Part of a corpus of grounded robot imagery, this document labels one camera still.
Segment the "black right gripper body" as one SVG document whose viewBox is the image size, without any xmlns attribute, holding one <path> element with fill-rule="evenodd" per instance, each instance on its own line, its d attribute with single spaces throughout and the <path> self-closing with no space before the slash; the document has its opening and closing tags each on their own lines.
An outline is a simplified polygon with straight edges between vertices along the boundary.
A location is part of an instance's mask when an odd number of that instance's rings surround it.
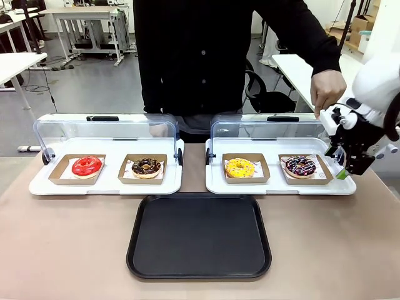
<svg viewBox="0 0 400 300">
<path fill-rule="evenodd" d="M 342 148 L 346 158 L 358 158 L 384 136 L 384 129 L 375 126 L 362 116 L 340 117 L 331 147 Z"/>
</svg>

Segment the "person's left hand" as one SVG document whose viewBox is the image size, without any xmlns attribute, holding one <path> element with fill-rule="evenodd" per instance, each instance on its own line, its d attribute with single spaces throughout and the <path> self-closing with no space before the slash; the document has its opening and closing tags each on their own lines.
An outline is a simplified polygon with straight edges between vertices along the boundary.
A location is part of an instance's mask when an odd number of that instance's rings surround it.
<svg viewBox="0 0 400 300">
<path fill-rule="evenodd" d="M 311 101 L 314 115 L 319 119 L 320 112 L 337 103 L 347 88 L 343 75 L 339 71 L 326 70 L 311 78 Z"/>
</svg>

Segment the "person's right hand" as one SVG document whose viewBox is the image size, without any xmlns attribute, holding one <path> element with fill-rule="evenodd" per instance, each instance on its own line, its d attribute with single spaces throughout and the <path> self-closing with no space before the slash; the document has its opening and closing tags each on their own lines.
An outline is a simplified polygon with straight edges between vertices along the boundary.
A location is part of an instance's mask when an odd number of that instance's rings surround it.
<svg viewBox="0 0 400 300">
<path fill-rule="evenodd" d="M 149 133 L 154 138 L 167 138 L 169 137 L 169 126 L 167 124 L 150 125 Z"/>
</svg>

